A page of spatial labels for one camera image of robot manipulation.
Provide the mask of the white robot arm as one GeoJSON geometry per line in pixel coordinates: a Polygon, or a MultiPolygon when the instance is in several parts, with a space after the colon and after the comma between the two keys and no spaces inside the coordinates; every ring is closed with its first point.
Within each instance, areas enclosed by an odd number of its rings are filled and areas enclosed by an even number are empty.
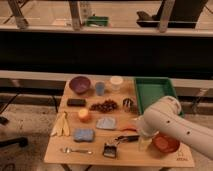
{"type": "Polygon", "coordinates": [[[136,119],[138,133],[144,138],[151,138],[157,132],[164,133],[213,160],[213,129],[180,117],[181,110],[175,97],[158,99],[136,119]]]}

